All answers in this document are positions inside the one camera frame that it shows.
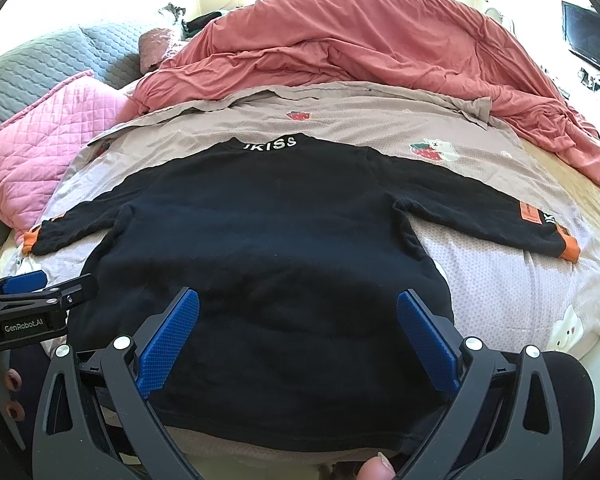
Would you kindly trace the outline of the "left hand painted nails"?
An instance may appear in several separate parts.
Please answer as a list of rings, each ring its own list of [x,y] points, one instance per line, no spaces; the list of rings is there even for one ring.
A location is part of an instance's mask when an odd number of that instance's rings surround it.
[[[16,370],[9,368],[6,370],[3,380],[8,391],[4,407],[5,413],[14,422],[23,422],[26,418],[26,411],[17,399],[17,394],[22,388],[22,378]]]

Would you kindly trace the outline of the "right hand painted nails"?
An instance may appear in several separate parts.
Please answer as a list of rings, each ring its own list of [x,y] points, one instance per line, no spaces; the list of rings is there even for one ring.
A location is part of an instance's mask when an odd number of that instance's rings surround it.
[[[384,453],[378,452],[361,466],[356,480],[393,480],[396,471]]]

